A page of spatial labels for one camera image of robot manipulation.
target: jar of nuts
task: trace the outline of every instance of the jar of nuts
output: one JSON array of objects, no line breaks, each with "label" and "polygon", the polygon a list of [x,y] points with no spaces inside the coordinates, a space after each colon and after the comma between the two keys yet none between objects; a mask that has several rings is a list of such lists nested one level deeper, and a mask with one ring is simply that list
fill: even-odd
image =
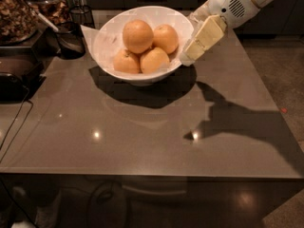
[{"label": "jar of nuts", "polygon": [[28,39],[37,30],[37,20],[23,0],[0,0],[0,46]]},{"label": "jar of nuts", "polygon": [[67,0],[27,0],[35,10],[41,12],[53,24],[71,21]]}]

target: orange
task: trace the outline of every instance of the orange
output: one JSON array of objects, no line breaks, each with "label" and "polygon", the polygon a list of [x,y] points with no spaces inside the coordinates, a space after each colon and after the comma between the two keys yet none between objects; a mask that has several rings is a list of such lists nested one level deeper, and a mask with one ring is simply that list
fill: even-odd
[{"label": "orange", "polygon": [[143,20],[127,22],[123,27],[123,43],[133,53],[143,53],[152,46],[153,30]]},{"label": "orange", "polygon": [[169,63],[169,56],[159,47],[149,49],[140,58],[141,71],[145,74],[156,71],[163,64],[168,67]]},{"label": "orange", "polygon": [[153,46],[162,48],[167,54],[171,54],[179,46],[179,35],[170,25],[159,25],[154,28],[153,33]]},{"label": "orange", "polygon": [[120,72],[140,73],[140,59],[127,49],[121,49],[114,57],[114,69]]}]

